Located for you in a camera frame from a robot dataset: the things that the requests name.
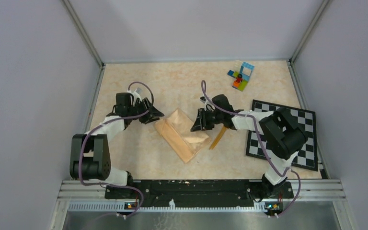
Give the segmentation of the peach cloth napkin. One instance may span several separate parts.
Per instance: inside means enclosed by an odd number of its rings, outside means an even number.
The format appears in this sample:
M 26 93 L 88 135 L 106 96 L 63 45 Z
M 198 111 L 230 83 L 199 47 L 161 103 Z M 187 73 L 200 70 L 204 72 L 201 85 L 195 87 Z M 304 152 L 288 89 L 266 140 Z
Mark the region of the peach cloth napkin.
M 154 124 L 160 136 L 184 163 L 190 162 L 211 141 L 209 135 L 203 131 L 190 131 L 193 124 L 180 108 Z

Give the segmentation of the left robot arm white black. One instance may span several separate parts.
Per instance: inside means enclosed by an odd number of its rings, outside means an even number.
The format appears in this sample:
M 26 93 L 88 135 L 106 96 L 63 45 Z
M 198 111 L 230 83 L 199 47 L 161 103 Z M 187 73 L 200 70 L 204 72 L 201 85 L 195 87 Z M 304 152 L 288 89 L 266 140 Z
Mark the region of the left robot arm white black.
M 103 122 L 84 134 L 72 137 L 69 172 L 73 179 L 101 185 L 116 185 L 116 192 L 123 198 L 134 193 L 132 176 L 128 171 L 111 165 L 109 143 L 134 120 L 148 124 L 159 120 L 164 113 L 153 107 L 150 99 L 141 98 L 137 92 L 115 95 L 115 105 Z

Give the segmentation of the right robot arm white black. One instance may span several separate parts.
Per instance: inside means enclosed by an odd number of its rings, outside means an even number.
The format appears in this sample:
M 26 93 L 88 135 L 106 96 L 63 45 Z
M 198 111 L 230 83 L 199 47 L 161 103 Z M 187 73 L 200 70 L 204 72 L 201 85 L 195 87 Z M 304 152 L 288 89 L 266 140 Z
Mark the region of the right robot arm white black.
M 204 103 L 197 111 L 192 132 L 212 130 L 222 124 L 232 130 L 254 131 L 270 167 L 264 173 L 262 192 L 275 197 L 281 192 L 281 183 L 286 179 L 292 161 L 308 141 L 307 132 L 286 108 L 270 112 L 234 110 L 223 94 L 212 99 L 202 96 Z

